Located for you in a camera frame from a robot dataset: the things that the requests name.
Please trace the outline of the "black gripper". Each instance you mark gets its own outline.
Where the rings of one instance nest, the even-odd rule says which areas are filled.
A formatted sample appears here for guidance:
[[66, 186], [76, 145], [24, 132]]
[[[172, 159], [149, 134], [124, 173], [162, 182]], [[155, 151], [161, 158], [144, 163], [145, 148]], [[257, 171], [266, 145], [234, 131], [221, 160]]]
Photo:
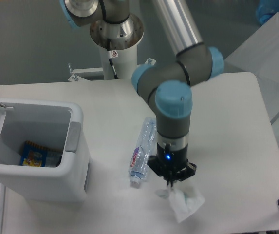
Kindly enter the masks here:
[[175, 182], [184, 181], [196, 173], [197, 165], [187, 162], [187, 148], [188, 145], [174, 151], [169, 145], [162, 148], [157, 143], [157, 154], [149, 157], [147, 165], [172, 187]]

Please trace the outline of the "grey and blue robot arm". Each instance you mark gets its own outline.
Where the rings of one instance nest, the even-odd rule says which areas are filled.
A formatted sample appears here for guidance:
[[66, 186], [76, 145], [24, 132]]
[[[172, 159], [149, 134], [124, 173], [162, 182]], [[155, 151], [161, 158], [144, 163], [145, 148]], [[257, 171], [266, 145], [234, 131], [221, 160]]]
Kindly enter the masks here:
[[137, 94], [156, 115], [157, 153], [148, 166], [168, 185], [196, 173], [187, 158], [191, 87], [221, 74], [224, 60], [207, 47], [184, 0], [152, 2], [176, 60], [159, 67], [137, 65], [135, 49], [143, 38], [141, 20], [130, 12], [127, 0], [62, 0], [61, 9], [73, 28], [90, 26], [90, 35], [102, 51], [105, 79], [130, 79]]

